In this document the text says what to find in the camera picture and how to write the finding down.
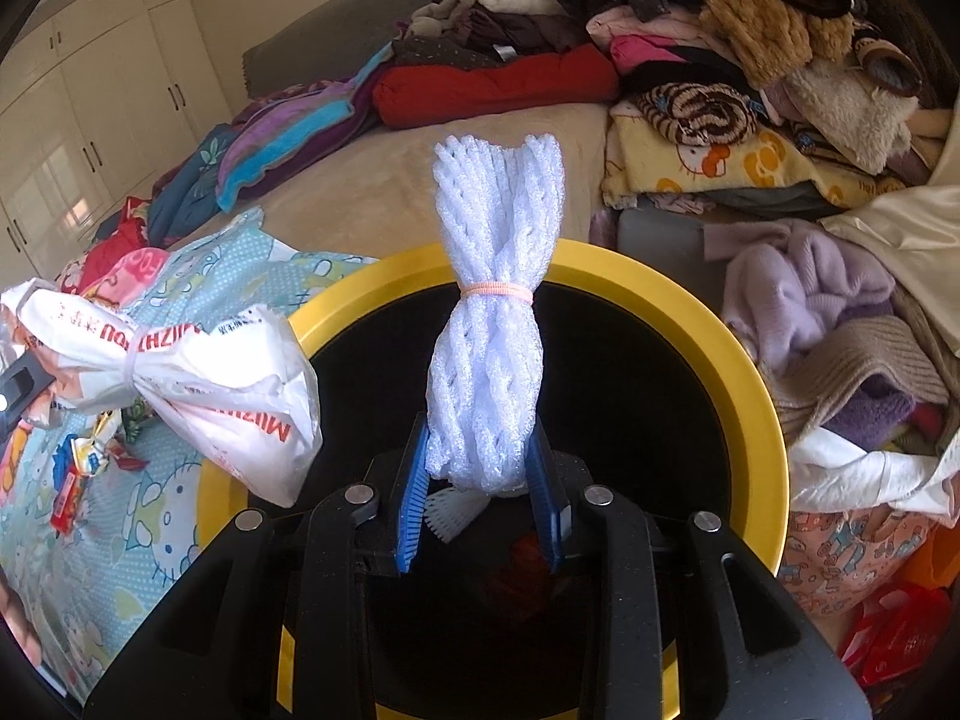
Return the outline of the white plastic bag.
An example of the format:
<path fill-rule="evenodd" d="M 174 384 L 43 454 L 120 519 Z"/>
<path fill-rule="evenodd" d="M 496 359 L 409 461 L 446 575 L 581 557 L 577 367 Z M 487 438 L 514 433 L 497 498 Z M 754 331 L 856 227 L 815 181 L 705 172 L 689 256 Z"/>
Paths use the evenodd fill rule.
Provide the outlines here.
<path fill-rule="evenodd" d="M 148 327 L 31 280 L 3 291 L 2 322 L 53 377 L 60 410 L 143 400 L 254 496 L 295 504 L 322 445 L 319 385 L 288 320 L 267 305 L 210 328 Z"/>

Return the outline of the yellow rimmed black trash bin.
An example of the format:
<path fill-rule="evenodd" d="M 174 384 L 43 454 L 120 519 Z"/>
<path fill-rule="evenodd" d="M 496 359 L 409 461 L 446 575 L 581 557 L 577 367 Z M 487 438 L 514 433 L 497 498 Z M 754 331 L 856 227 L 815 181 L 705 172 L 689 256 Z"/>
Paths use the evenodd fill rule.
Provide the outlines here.
<path fill-rule="evenodd" d="M 293 314 L 319 377 L 324 433 L 293 515 L 363 481 L 425 422 L 428 359 L 453 305 L 451 269 L 431 246 L 368 266 Z M 786 458 L 773 406 L 719 320 L 634 260 L 562 242 L 534 314 L 544 339 L 535 432 L 651 520 L 662 717 L 685 718 L 667 540 L 713 512 L 775 577 Z M 581 717 L 592 595 L 578 564 L 548 565 L 530 494 L 496 502 L 451 544 L 423 535 L 409 572 L 364 583 L 374 717 Z"/>

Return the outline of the blue leaf pattern quilt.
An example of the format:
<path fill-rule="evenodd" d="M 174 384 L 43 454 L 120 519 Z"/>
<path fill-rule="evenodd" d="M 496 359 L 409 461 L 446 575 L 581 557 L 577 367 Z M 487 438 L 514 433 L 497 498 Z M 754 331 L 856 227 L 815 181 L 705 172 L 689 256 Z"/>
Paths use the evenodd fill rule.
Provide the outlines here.
<path fill-rule="evenodd" d="M 218 169 L 239 130 L 218 124 L 178 169 L 155 185 L 146 222 L 149 247 L 167 247 L 220 213 L 217 205 Z"/>

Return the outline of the purple striped pillow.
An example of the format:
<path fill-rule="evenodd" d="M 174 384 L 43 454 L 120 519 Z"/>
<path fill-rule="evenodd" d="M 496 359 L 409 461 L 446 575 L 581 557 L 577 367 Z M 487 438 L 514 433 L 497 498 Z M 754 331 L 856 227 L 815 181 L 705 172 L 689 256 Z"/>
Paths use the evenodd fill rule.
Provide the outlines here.
<path fill-rule="evenodd" d="M 374 87 L 392 60 L 394 48 L 387 43 L 345 82 L 277 99 L 257 110 L 221 158 L 218 208 L 229 213 L 241 200 L 272 192 L 374 127 Z"/>

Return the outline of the yellow cartoon blanket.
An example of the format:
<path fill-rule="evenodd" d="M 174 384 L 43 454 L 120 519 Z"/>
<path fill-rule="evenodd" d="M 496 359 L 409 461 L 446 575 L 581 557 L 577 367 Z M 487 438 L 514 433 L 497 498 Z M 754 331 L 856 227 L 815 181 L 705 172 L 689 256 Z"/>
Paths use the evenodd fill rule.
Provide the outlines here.
<path fill-rule="evenodd" d="M 628 208 L 643 193 L 704 193 L 718 190 L 810 188 L 814 197 L 853 210 L 905 184 L 895 176 L 867 176 L 859 169 L 812 160 L 774 128 L 758 127 L 735 145 L 675 145 L 633 104 L 610 111 L 602 199 Z"/>

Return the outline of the grey headboard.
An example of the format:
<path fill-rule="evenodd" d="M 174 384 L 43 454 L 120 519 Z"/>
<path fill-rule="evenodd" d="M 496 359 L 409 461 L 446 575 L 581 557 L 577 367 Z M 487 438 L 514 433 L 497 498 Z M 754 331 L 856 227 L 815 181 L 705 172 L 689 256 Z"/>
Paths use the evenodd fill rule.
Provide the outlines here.
<path fill-rule="evenodd" d="M 329 0 L 242 54 L 247 98 L 350 78 L 431 0 Z"/>

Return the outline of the pink cartoon bear blanket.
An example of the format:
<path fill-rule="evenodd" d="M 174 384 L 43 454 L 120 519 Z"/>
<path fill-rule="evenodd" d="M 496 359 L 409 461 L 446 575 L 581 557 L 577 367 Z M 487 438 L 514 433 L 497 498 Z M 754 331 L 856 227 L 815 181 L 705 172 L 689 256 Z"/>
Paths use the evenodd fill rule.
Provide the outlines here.
<path fill-rule="evenodd" d="M 156 281 L 167 259 L 166 250 L 156 247 L 127 250 L 122 255 L 91 250 L 68 262 L 55 278 L 55 286 L 62 293 L 127 304 Z"/>

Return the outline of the white foam net sleeve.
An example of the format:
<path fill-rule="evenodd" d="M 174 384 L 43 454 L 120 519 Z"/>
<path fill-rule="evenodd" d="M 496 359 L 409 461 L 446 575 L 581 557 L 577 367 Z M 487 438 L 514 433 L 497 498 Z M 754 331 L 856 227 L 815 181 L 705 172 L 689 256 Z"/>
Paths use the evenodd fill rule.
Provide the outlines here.
<path fill-rule="evenodd" d="M 459 298 L 427 382 L 425 523 L 444 543 L 495 497 L 527 491 L 527 444 L 544 377 L 534 293 L 565 211 L 565 165 L 551 135 L 506 148 L 464 135 L 436 147 L 434 204 Z"/>

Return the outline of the red floral quilt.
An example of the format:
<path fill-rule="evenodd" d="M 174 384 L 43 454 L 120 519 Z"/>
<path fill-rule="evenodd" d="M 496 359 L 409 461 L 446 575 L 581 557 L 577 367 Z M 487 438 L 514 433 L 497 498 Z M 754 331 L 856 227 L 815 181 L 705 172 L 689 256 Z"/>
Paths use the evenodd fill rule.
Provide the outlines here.
<path fill-rule="evenodd" d="M 88 250 L 83 260 L 78 289 L 89 288 L 95 281 L 107 275 L 117 262 L 133 250 L 149 246 L 148 211 L 151 202 L 139 197 L 128 197 L 122 206 L 117 226 L 107 238 Z"/>

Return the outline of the yellow white snack bag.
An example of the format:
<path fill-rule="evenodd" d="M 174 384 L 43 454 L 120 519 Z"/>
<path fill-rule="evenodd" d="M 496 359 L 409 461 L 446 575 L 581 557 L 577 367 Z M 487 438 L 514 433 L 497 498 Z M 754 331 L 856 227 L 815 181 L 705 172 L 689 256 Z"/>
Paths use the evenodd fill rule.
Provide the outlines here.
<path fill-rule="evenodd" d="M 93 478 L 107 465 L 107 446 L 121 426 L 121 411 L 104 411 L 94 420 L 93 427 L 86 434 L 68 439 L 73 468 L 78 475 L 82 478 Z"/>

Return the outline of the pile of dark clothes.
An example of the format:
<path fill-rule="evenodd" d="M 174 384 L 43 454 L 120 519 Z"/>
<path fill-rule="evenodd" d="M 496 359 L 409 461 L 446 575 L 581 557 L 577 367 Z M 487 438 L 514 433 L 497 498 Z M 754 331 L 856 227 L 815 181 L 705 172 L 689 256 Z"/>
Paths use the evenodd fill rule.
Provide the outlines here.
<path fill-rule="evenodd" d="M 918 0 L 433 0 L 391 68 L 498 68 L 579 46 L 612 62 L 619 94 L 672 142 L 736 143 L 796 119 L 867 174 L 958 93 L 957 59 Z"/>

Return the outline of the white glossy wardrobe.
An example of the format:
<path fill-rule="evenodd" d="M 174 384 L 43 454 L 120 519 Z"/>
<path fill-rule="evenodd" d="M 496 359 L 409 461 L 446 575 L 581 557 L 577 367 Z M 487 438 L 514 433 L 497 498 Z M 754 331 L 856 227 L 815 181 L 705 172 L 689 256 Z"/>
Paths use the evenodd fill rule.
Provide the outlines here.
<path fill-rule="evenodd" d="M 2 60 L 2 281 L 52 278 L 228 119 L 192 0 L 39 0 Z"/>

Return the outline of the light blue Hello Kitty blanket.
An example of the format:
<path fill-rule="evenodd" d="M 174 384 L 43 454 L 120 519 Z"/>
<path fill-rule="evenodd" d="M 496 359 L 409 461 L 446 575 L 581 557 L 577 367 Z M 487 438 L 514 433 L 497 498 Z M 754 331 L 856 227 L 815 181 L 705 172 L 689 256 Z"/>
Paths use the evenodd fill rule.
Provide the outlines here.
<path fill-rule="evenodd" d="M 93 299 L 149 327 L 210 328 L 254 304 L 289 316 L 365 263 L 291 249 L 263 231 L 258 211 L 246 211 L 169 254 L 127 304 Z M 55 452 L 93 422 L 67 413 L 53 429 L 29 431 L 2 483 L 3 574 L 36 629 L 44 667 L 76 700 L 200 553 L 202 459 L 159 419 L 137 427 L 121 460 L 89 480 L 73 530 L 52 528 Z"/>

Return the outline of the beige bed sheet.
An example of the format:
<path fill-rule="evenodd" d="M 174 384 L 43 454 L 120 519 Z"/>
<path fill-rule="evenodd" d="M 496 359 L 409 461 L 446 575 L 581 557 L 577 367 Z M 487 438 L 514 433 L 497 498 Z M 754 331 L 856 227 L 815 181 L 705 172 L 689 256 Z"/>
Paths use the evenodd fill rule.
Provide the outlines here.
<path fill-rule="evenodd" d="M 565 163 L 562 236 L 584 242 L 590 216 L 602 206 L 607 121 L 600 104 L 560 104 L 409 130 L 375 128 L 258 199 L 262 229 L 298 250 L 375 259 L 432 244 L 441 239 L 436 145 L 451 135 L 473 135 L 517 146 L 548 133 Z"/>

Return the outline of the red cylindrical candy pack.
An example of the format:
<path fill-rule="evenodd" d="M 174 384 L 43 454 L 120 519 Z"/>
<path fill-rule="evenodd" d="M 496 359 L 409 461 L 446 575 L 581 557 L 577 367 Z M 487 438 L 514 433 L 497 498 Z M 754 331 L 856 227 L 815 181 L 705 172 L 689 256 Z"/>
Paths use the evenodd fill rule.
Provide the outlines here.
<path fill-rule="evenodd" d="M 59 534 L 67 536 L 75 525 L 88 478 L 70 465 L 65 473 L 64 483 L 60 486 L 53 501 L 50 525 Z"/>

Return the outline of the lilac fleece garment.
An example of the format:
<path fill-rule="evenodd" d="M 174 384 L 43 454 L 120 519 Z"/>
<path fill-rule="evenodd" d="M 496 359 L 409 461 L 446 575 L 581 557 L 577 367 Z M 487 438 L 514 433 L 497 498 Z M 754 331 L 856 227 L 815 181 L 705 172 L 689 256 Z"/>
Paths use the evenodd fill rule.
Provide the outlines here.
<path fill-rule="evenodd" d="M 708 224 L 703 255 L 726 266 L 722 320 L 771 372 L 809 353 L 844 310 L 882 304 L 895 288 L 871 252 L 802 220 Z"/>

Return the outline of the red cushion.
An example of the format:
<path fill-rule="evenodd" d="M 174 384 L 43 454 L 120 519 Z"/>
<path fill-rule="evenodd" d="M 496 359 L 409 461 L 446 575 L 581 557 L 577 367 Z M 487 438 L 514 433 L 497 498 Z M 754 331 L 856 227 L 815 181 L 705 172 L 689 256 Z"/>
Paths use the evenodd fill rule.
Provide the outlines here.
<path fill-rule="evenodd" d="M 384 125 L 397 130 L 529 107 L 610 103 L 617 94 L 612 62 L 594 46 L 579 46 L 498 68 L 394 67 L 374 87 L 373 103 Z"/>

